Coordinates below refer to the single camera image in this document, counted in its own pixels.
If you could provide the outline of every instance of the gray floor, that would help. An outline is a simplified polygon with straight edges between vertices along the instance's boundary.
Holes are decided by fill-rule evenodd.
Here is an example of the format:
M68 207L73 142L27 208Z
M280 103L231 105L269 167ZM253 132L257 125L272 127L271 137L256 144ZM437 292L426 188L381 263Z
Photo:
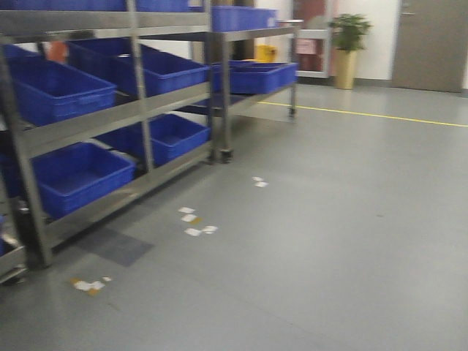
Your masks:
M301 86L299 105L468 124L468 99L434 92ZM237 120L234 163L195 168L0 288L0 348L468 350L468 128L246 115L261 118ZM181 206L219 232L184 234ZM102 276L93 298L69 283Z

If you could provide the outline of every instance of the baseboard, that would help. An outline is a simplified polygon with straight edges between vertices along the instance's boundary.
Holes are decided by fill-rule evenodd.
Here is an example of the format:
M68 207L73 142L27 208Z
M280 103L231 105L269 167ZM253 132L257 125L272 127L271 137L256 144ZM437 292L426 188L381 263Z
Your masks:
M298 80L301 84L311 84L315 86L332 86L333 77L329 78L311 78L311 77L299 77ZM383 88L390 88L391 81L385 79L364 79L356 78L354 80L356 86L378 86Z
M379 86L382 88L390 88L391 80L386 79L365 79L365 78L356 78L354 79L354 84L357 86Z
M300 84L310 84L311 86L332 86L333 78L312 78L312 77L299 77Z

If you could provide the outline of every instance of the paper scrap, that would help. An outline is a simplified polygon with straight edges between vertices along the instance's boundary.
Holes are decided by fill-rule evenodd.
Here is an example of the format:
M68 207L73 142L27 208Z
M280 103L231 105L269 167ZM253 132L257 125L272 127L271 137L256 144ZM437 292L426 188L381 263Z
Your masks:
M87 282L84 282L83 280L80 280L73 285L75 286L76 290L89 291L91 289L91 285Z
M101 282L92 282L90 283L90 288L95 290L101 290L105 285Z
M194 214L186 214L185 216L181 218L181 220L183 220L184 222L191 222L196 218L197 216L195 216Z
M258 183L255 183L255 186L258 186L259 188L265 188L268 186L268 183L266 181L259 181Z
M73 284L76 290L84 291L85 293L88 293L90 296L95 296L101 291L103 287L105 287L105 284L96 281L92 283L85 282L80 279L70 279L70 282Z
M202 229L202 232L206 234L213 234L217 230L218 230L218 227L215 227L214 225L207 225L206 227Z
M201 217L195 218L193 221L190 222L190 224L197 225L200 223L203 219Z
M201 230L198 230L198 229L194 229L194 228L189 228L189 229L186 229L185 230L185 233L186 234L189 234L191 236L200 236L200 234L202 233Z
M195 212L195 210L193 208L190 208L190 207L181 207L181 208L179 208L178 211L183 213L183 214L193 214Z

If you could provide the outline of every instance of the yellow floor line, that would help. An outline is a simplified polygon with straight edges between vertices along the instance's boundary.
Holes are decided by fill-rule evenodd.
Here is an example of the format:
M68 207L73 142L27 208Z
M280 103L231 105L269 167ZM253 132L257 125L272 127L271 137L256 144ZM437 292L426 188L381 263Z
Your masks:
M282 103L279 103L279 102L268 102L268 101L262 101L262 102L260 102L260 104L274 105L274 106L285 106L285 107L290 106L289 104L282 104ZM438 126L468 128L468 124L457 124L457 123L430 121L428 119L387 116L387 115L379 115L379 114L376 114L376 113L352 112L352 111L334 110L334 109L330 109L330 108L320 108L320 107L310 107L310 106L296 106L296 107L300 108L302 110L314 110L314 111L344 113L344 114L347 114L347 115L369 116L369 117L393 119L393 120L397 120L397 121L418 122L418 123L425 123L425 124L436 124Z

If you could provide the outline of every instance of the door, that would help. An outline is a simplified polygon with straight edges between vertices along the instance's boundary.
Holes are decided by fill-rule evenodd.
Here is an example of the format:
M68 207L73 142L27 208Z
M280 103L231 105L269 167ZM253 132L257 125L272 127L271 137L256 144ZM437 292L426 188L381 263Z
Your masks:
M468 51L468 0L402 0L395 87L460 92Z
M333 0L294 0L293 17L303 20L298 40L300 77L328 78Z

